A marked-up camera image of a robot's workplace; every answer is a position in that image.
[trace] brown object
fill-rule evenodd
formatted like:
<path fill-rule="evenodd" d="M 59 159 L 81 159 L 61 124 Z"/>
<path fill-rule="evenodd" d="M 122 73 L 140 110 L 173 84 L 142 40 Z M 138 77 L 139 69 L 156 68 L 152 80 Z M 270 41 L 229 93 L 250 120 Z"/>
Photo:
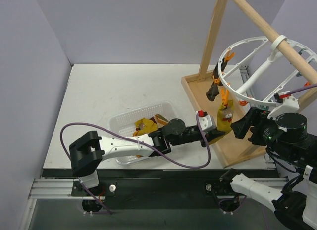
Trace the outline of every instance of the brown object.
<path fill-rule="evenodd" d="M 265 36 L 274 42 L 279 34 L 245 1 L 233 0 L 236 5 L 253 21 Z M 206 98 L 210 84 L 212 84 L 212 71 L 207 71 L 215 40 L 220 28 L 222 16 L 227 0 L 216 0 L 213 10 L 211 26 L 207 37 L 204 53 L 198 74 L 193 74 L 182 78 L 184 90 L 196 110 L 203 110 L 216 117 L 221 97 L 216 97 L 214 102 L 209 102 Z M 294 67 L 311 83 L 317 83 L 317 72 L 286 42 L 282 41 L 277 49 L 294 65 Z M 300 111 L 305 109 L 317 98 L 317 88 L 308 90 L 299 99 Z M 245 112 L 234 99 L 236 107 L 233 122 L 242 118 Z M 263 155 L 266 153 L 264 147 L 251 145 L 247 141 L 249 132 L 244 140 L 236 139 L 233 132 L 230 132 L 223 139 L 213 145 L 213 148 L 224 167 Z"/>

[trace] white table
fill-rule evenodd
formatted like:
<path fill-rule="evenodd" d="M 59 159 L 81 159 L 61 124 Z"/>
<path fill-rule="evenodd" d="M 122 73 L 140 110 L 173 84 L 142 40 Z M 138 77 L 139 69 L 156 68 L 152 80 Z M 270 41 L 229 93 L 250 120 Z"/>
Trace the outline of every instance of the white table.
<path fill-rule="evenodd" d="M 169 100 L 187 126 L 195 124 L 195 111 L 181 85 L 181 77 L 197 73 L 199 65 L 153 64 L 75 64 L 69 76 L 67 90 L 59 112 L 44 169 L 70 169 L 60 141 L 60 129 L 70 122 L 88 122 L 105 127 L 108 119 L 131 109 Z M 232 86 L 243 82 L 240 72 L 230 76 Z M 64 132 L 66 147 L 90 127 L 69 127 Z M 205 163 L 207 152 L 198 142 L 172 148 L 170 158 L 192 166 Z M 155 168 L 181 169 L 164 158 L 156 157 L 133 165 L 121 166 L 115 159 L 99 165 L 99 169 Z M 221 164 L 211 148 L 211 162 L 205 168 L 220 169 Z M 264 157 L 237 164 L 234 168 L 266 169 Z"/>

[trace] wooden rod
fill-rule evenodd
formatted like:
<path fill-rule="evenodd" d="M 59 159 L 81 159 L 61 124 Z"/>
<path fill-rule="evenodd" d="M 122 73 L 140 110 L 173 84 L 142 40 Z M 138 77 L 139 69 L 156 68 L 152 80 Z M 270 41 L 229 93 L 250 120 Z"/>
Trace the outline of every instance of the wooden rod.
<path fill-rule="evenodd" d="M 212 55 L 212 50 L 217 39 L 219 28 L 221 25 L 224 10 L 226 9 L 228 0 L 216 0 L 216 4 L 213 9 L 211 24 L 209 33 L 207 36 L 202 61 L 200 63 L 197 82 L 201 82 L 205 79 L 207 68 Z"/>
<path fill-rule="evenodd" d="M 233 1 L 271 42 L 279 37 L 279 34 L 245 0 Z M 317 72 L 286 41 L 282 41 L 277 49 L 311 84 L 317 83 Z"/>
<path fill-rule="evenodd" d="M 307 106 L 313 103 L 317 99 L 317 88 L 309 89 L 304 95 L 298 99 L 299 110 L 298 113 L 302 112 Z"/>

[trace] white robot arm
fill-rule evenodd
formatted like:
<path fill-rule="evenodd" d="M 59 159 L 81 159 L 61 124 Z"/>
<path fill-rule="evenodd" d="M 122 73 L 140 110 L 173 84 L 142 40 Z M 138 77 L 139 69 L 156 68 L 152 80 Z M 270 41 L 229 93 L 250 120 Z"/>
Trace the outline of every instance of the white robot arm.
<path fill-rule="evenodd" d="M 317 230 L 317 137 L 307 133 L 307 120 L 301 114 L 284 113 L 268 119 L 269 114 L 251 107 L 245 117 L 231 125 L 234 134 L 236 138 L 244 138 L 250 130 L 253 134 L 248 140 L 252 144 L 266 146 L 273 159 L 291 163 L 300 173 L 299 177 L 280 191 L 231 169 L 220 178 L 220 183 L 265 205 L 292 230 Z M 207 141 L 223 135 L 207 114 L 202 114 L 198 123 L 204 127 Z M 90 131 L 69 147 L 73 176 L 79 177 L 88 189 L 94 188 L 99 185 L 96 168 L 103 160 L 130 155 L 159 156 L 159 153 L 171 152 L 170 145 L 194 141 L 203 145 L 202 140 L 198 125 L 186 127 L 180 119 L 171 120 L 158 131 L 132 137 L 130 141 L 100 137 L 97 131 Z M 306 179 L 309 186 L 307 197 L 292 191 L 302 179 Z"/>
<path fill-rule="evenodd" d="M 186 127 L 182 120 L 172 119 L 157 131 L 130 138 L 98 136 L 97 131 L 89 131 L 69 146 L 73 176 L 79 177 L 86 188 L 94 188 L 99 184 L 96 169 L 101 161 L 123 156 L 165 155 L 171 152 L 171 145 L 195 141 L 205 147 L 204 139 L 209 142 L 224 135 L 206 112 L 198 112 L 197 123 Z"/>

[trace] yellow clip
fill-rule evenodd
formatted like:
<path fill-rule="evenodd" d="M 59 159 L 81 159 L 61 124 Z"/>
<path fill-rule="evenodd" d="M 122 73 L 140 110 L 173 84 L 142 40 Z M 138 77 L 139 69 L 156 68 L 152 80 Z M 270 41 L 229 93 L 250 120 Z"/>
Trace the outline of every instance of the yellow clip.
<path fill-rule="evenodd" d="M 235 53 L 233 52 L 232 54 L 230 54 L 231 49 L 229 49 L 229 51 L 226 54 L 226 57 L 224 58 L 224 62 L 228 62 L 230 59 L 232 59 L 235 55 Z"/>
<path fill-rule="evenodd" d="M 229 94 L 230 92 L 228 89 L 224 91 L 224 88 L 221 88 L 221 99 L 224 106 L 228 105 Z"/>

